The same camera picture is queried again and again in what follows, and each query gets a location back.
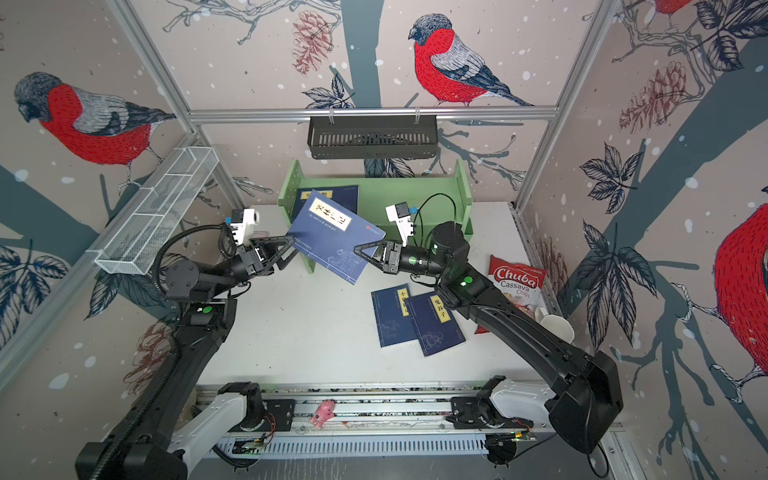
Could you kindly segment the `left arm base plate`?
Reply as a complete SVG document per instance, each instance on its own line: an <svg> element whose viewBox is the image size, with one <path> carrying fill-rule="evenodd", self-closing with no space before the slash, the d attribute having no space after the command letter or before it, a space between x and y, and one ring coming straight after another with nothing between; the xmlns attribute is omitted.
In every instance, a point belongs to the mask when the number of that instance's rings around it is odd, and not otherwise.
<svg viewBox="0 0 768 480"><path fill-rule="evenodd" d="M246 417L228 430L229 433L289 432L292 428L296 401L293 399L267 399L262 401L261 416L254 420Z"/></svg>

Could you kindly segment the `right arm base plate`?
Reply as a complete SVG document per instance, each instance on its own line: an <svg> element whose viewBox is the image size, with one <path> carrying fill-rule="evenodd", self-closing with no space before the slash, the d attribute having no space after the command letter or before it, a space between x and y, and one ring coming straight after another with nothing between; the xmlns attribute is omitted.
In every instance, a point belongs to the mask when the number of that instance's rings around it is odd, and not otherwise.
<svg viewBox="0 0 768 480"><path fill-rule="evenodd" d="M452 397L451 410L445 420L456 429L523 429L530 430L534 422L519 417L503 417L489 401L477 397Z"/></svg>

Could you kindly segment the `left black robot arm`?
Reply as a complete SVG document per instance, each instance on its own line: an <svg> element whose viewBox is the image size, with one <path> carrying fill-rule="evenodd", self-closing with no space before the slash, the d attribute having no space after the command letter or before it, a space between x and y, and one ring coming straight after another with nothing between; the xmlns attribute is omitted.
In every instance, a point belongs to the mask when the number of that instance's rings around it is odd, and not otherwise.
<svg viewBox="0 0 768 480"><path fill-rule="evenodd" d="M291 236L237 245L228 224L211 228L224 245L234 247L216 265L187 258L165 265L165 254L182 234L159 248L151 280L165 299L180 305L181 318L168 338L169 352L137 404L104 441L90 442L78 454L78 478L186 479L232 427L256 426L264 418L259 385L234 382L223 387L213 406L181 431L175 429L200 375L232 331L237 308L232 289L285 268L297 254Z"/></svg>

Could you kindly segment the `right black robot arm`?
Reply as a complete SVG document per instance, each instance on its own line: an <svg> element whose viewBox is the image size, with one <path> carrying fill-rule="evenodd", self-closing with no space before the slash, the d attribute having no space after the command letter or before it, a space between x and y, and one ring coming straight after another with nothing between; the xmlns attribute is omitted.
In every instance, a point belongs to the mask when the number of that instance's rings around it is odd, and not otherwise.
<svg viewBox="0 0 768 480"><path fill-rule="evenodd" d="M382 239L354 253L379 271L431 277L431 288L451 311L483 327L524 360L552 395L538 403L545 421L569 446L590 455L623 409L618 368L603 352L590 354L524 313L473 260L494 246L488 223L449 220L421 246Z"/></svg>

